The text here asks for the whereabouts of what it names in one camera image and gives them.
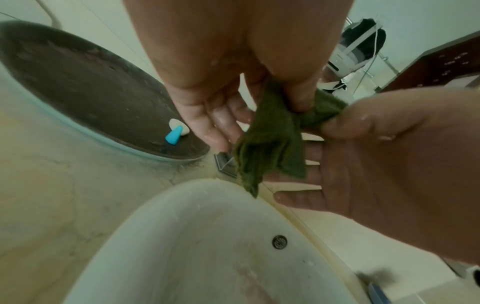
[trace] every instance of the ceramic sink basin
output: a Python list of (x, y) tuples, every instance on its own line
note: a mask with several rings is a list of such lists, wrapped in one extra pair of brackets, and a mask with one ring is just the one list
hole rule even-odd
[(327, 260), (274, 207), (201, 179), (138, 209), (64, 304), (357, 303)]

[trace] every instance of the folded cloth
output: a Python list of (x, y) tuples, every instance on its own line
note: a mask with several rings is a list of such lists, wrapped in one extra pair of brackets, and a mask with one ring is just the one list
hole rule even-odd
[(237, 172), (246, 191), (257, 197), (259, 184), (269, 172), (305, 179), (305, 150), (301, 130), (336, 116), (346, 103), (317, 90), (314, 108), (292, 113), (281, 85), (269, 80), (248, 131), (233, 148)]

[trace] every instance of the hand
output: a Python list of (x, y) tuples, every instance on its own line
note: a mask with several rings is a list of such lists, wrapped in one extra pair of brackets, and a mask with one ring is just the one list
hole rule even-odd
[[(422, 89), (379, 94), (306, 142), (304, 183), (277, 202), (349, 217), (444, 257), (480, 262), (480, 94)], [(269, 180), (289, 181), (270, 176)]]
[(226, 152), (243, 133), (237, 121), (253, 116), (239, 94), (240, 74), (255, 101), (273, 75), (291, 109), (307, 111), (353, 0), (124, 2), (181, 116)]

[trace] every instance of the white cord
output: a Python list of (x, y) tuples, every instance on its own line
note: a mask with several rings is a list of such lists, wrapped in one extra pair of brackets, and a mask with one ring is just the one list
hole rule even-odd
[(365, 73), (363, 74), (363, 76), (361, 77), (360, 79), (360, 82), (358, 83), (358, 85), (356, 86), (355, 90), (353, 91), (352, 95), (355, 94), (355, 92), (357, 91), (357, 89), (359, 88), (360, 84), (362, 83), (362, 81), (364, 80), (365, 78), (365, 75), (370, 71), (370, 68), (372, 67), (372, 65), (374, 64), (374, 61), (375, 59), (377, 58), (377, 38), (379, 36), (379, 28), (377, 26), (377, 24), (375, 24), (375, 43), (373, 44), (373, 58), (370, 62), (370, 66), (368, 67), (368, 69), (365, 71)]

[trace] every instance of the sink drain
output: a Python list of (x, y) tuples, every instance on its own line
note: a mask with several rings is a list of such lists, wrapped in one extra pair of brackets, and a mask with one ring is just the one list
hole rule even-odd
[(284, 249), (288, 243), (287, 238), (283, 235), (277, 235), (271, 240), (271, 244), (275, 249)]

